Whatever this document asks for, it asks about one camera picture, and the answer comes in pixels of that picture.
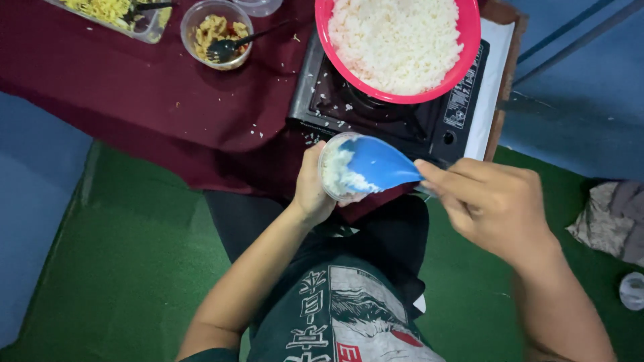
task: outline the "person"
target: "person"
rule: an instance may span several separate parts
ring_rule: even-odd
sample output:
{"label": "person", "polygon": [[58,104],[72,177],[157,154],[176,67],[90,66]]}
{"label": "person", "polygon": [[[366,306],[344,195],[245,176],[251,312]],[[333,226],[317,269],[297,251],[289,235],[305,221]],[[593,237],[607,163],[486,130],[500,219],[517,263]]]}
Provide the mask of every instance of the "person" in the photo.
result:
{"label": "person", "polygon": [[[240,195],[206,195],[233,263],[197,309],[177,361],[237,361],[249,326],[248,361],[443,361],[412,321],[417,313],[410,302],[419,295],[414,277],[429,225],[422,221],[428,219],[424,203],[400,197],[358,221],[359,231],[348,238],[312,233],[336,207],[317,175],[323,146],[305,151],[286,207],[251,196],[243,197],[252,202],[238,202]],[[447,171],[422,160],[415,165],[454,229],[514,268],[527,361],[616,360],[548,228],[535,172],[468,158]],[[262,223],[268,226],[258,230]]]}

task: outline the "stove label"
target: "stove label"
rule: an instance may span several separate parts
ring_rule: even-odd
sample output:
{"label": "stove label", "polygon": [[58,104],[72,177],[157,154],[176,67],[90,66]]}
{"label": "stove label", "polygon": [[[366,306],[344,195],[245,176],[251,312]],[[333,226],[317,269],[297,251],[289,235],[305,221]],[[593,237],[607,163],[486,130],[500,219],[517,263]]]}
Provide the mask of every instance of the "stove label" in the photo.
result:
{"label": "stove label", "polygon": [[474,86],[474,79],[477,77],[478,64],[482,54],[483,45],[481,44],[478,48],[477,57],[474,59],[474,64],[468,69],[465,77],[451,91],[444,119],[445,123],[450,126],[463,129],[465,116],[468,114],[469,98]]}

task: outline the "hand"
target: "hand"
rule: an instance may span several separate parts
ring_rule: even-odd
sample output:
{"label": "hand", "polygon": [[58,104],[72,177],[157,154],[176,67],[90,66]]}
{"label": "hand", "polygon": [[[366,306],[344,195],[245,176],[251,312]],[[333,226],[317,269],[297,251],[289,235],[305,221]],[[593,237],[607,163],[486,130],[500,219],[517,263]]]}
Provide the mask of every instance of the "hand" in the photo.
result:
{"label": "hand", "polygon": [[531,170],[463,158],[447,171],[414,162],[436,192],[454,229],[517,267],[560,245],[545,221],[539,175]]}
{"label": "hand", "polygon": [[311,227],[325,221],[336,207],[336,201],[324,191],[317,174],[317,161],[325,144],[326,142],[320,141],[304,152],[295,197],[291,202],[291,206],[299,209]]}

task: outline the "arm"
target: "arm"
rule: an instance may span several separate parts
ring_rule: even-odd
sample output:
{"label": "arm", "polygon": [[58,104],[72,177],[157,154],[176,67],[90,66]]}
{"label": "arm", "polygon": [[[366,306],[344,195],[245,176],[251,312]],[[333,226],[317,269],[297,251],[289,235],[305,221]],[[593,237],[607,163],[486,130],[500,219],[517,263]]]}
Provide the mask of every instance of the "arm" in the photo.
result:
{"label": "arm", "polygon": [[616,360],[599,315],[547,226],[535,172],[469,158],[447,171],[422,160],[416,166],[456,231],[514,268],[528,361]]}
{"label": "arm", "polygon": [[336,203],[317,177],[324,142],[304,154],[293,202],[210,290],[196,311],[176,360],[210,348],[239,348],[241,334],[313,226]]}

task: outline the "white paper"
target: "white paper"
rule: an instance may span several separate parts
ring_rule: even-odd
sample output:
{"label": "white paper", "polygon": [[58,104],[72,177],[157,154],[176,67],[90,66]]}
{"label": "white paper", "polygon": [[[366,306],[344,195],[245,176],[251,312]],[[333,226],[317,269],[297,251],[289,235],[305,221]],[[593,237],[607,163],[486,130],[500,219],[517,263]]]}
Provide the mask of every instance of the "white paper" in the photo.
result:
{"label": "white paper", "polygon": [[497,106],[498,91],[501,88],[501,77],[506,66],[514,29],[514,23],[500,25],[481,19],[481,39],[489,43],[489,55],[469,130],[465,157],[483,161],[485,156],[492,118]]}

